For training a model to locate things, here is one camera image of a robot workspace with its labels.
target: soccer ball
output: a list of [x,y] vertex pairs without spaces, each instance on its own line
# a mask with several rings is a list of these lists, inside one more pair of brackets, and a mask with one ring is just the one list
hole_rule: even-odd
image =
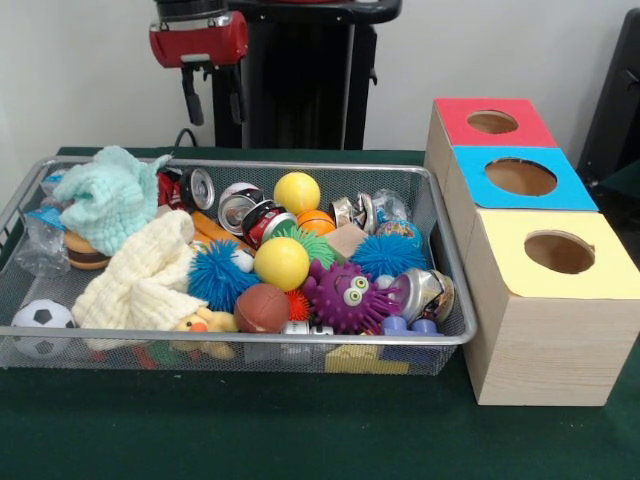
[[[34,300],[16,313],[12,327],[76,328],[71,312],[51,300]],[[35,360],[60,355],[71,342],[70,338],[13,337],[16,349]]]

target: googly eye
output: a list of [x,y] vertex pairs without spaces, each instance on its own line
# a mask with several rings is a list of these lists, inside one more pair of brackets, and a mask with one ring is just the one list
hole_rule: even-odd
[[344,292],[344,303],[350,307],[357,307],[362,302],[362,293],[355,288],[348,288]]
[[369,290],[369,280],[367,280],[367,277],[353,277],[351,288],[357,288],[364,293]]

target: purple spiky toy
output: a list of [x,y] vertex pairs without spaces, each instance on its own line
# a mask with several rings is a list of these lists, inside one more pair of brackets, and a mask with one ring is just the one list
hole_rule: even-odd
[[363,274],[360,266],[351,263],[334,263],[325,270],[314,260],[302,292],[311,302],[316,321],[333,327],[336,333],[379,334],[382,321],[402,310],[398,302],[389,298],[393,289],[379,289],[371,282],[371,275]]

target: white wall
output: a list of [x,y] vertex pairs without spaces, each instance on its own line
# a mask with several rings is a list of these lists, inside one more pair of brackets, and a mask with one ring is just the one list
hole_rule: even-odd
[[[525,96],[577,160],[634,3],[405,0],[378,28],[366,148],[423,149],[435,96]],[[188,124],[179,73],[149,49],[154,16],[152,0],[0,0],[0,203],[61,145],[168,145]]]

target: yellow ball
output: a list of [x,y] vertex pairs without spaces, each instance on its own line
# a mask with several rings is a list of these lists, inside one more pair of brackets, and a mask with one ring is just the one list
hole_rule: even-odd
[[298,215],[318,208],[320,187],[306,173],[287,173],[276,183],[273,199],[291,213]]
[[288,292],[304,283],[309,275],[309,255],[291,238],[276,237],[256,252],[253,269],[265,283]]

